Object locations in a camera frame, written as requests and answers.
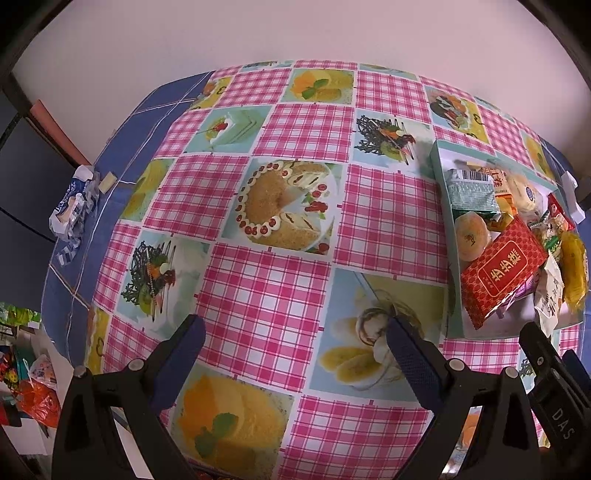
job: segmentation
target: box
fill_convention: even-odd
[[[525,165],[500,153],[498,153],[496,157],[493,157],[462,145],[457,145],[445,140],[437,140],[431,149],[430,158],[431,163],[433,164],[435,178],[441,190],[441,211],[443,213],[447,242],[449,306],[446,336],[448,338],[465,338],[472,340],[518,337],[521,328],[527,322],[535,321],[537,318],[534,309],[533,295],[517,300],[511,308],[505,311],[502,315],[493,313],[478,330],[472,325],[470,316],[463,305],[460,282],[462,271],[457,256],[456,232],[444,172],[450,168],[466,168],[466,162],[470,162],[482,167],[498,168],[503,171],[520,173],[524,175],[528,181],[533,183],[542,196],[544,196],[544,209],[547,208],[547,196],[550,193],[554,193],[555,197],[563,206],[566,205],[563,195],[561,194],[558,185],[539,177],[533,170],[530,170]],[[581,323],[583,321],[583,313],[584,312],[570,312],[566,303],[564,303],[558,314],[558,325],[556,329],[562,329]]]

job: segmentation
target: cake slice print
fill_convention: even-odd
[[[222,236],[328,254],[342,167],[253,159]]]

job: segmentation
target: orange plastic bag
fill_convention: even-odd
[[[56,392],[32,379],[21,381],[18,389],[18,408],[43,425],[57,428],[61,407]]]

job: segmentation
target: snack package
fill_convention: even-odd
[[[37,380],[46,387],[57,390],[56,374],[53,371],[51,360],[45,354],[33,362],[31,368],[29,368],[29,378]]]
[[[521,300],[528,295],[535,292],[540,282],[540,271],[536,270],[535,273],[522,283],[517,290],[515,290],[509,297],[495,310],[497,316],[501,319],[505,316],[505,312],[511,308],[517,300]]]
[[[491,242],[491,233],[476,212],[464,213],[456,218],[457,256],[464,262],[477,259]]]
[[[565,214],[562,206],[559,204],[553,193],[548,195],[548,211],[550,212],[550,218],[552,218],[553,223],[561,233],[575,229],[573,221]]]
[[[539,222],[530,223],[529,226],[532,233],[538,239],[538,242],[540,242],[540,245],[544,247],[544,250],[552,254],[556,260],[559,260],[561,254],[561,232],[552,221],[550,211],[546,210]]]
[[[482,171],[492,178],[492,184],[495,188],[495,200],[501,209],[501,218],[487,220],[486,225],[492,232],[502,232],[513,221],[517,215],[517,207],[513,202],[513,195],[507,185],[505,174],[498,168],[483,168]]]
[[[546,337],[552,335],[554,328],[558,325],[563,287],[558,263],[552,255],[549,255],[534,296],[534,308],[540,315],[540,328]]]
[[[61,413],[57,393],[33,379],[21,381],[18,388],[18,407],[43,425],[57,428]]]
[[[474,328],[481,328],[547,258],[548,253],[517,216],[462,272],[462,299]]]
[[[574,231],[564,232],[561,240],[560,266],[564,282],[564,301],[572,312],[576,312],[584,307],[585,295],[589,289],[587,252],[583,241]]]
[[[446,183],[454,215],[476,212],[483,218],[493,218],[501,212],[492,179],[486,173],[453,168],[446,173]]]
[[[519,213],[540,210],[542,195],[519,173],[505,173],[507,186]]]

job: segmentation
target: orange dessert print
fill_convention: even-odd
[[[292,402],[289,395],[196,364],[179,398],[171,434],[199,462],[246,480],[267,479]]]
[[[353,72],[333,69],[295,69],[284,102],[326,102],[350,105]]]

